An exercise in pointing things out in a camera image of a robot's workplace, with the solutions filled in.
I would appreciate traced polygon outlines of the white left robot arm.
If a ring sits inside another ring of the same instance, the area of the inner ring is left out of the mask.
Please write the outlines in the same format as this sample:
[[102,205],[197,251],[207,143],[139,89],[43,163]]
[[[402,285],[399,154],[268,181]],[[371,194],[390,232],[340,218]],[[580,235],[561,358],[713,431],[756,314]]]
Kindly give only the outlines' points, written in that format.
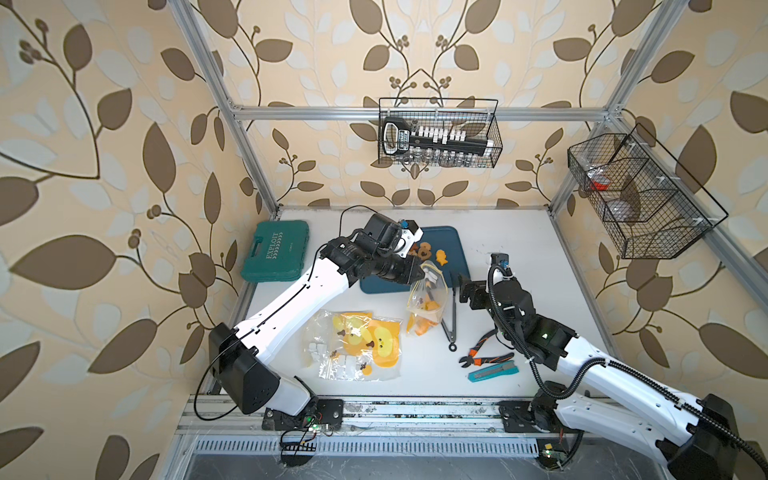
[[409,251],[422,236],[415,221],[375,212],[364,227],[325,242],[309,269],[275,300],[233,327],[221,323],[210,332],[207,372],[243,414],[267,407],[292,417],[307,415],[310,388],[269,364],[300,327],[358,281],[374,276],[411,285],[421,280],[422,261]]

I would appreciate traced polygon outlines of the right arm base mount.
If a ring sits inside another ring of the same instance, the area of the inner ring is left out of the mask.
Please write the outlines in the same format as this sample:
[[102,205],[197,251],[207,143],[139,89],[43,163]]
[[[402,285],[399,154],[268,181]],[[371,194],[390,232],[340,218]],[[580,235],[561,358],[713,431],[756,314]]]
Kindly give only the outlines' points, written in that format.
[[557,401],[537,393],[530,400],[503,400],[498,410],[505,433],[552,434],[537,440],[536,462],[546,471],[562,471],[568,467],[584,440],[583,430],[566,427],[557,417]]

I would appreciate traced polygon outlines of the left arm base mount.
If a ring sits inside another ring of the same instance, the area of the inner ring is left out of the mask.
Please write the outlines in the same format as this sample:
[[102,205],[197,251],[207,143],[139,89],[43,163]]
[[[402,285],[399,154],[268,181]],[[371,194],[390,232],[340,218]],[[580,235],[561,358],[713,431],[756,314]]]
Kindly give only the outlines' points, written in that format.
[[262,420],[264,431],[279,432],[279,460],[286,468],[307,464],[316,455],[319,436],[332,436],[341,429],[344,401],[340,398],[310,398],[297,415],[266,408]]

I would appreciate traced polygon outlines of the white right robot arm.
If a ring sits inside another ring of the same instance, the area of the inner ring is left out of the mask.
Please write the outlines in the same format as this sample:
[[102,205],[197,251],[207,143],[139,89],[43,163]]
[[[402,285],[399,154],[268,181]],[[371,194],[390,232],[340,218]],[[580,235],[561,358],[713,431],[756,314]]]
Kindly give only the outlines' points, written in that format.
[[494,253],[487,277],[458,277],[459,300],[486,311],[528,363],[545,404],[533,423],[599,435],[657,461],[675,479],[731,479],[740,454],[767,470],[738,434],[732,406],[675,390],[613,358],[567,325],[537,313],[509,257]]

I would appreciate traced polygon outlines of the clear resealable duck bag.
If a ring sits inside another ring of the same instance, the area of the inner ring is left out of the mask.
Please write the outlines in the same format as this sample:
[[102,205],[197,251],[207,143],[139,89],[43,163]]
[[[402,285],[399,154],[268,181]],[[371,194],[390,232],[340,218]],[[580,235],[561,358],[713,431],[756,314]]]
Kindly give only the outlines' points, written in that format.
[[406,310],[410,316],[406,332],[422,336],[438,326],[449,302],[449,288],[443,272],[431,261],[421,265],[424,277],[411,286]]

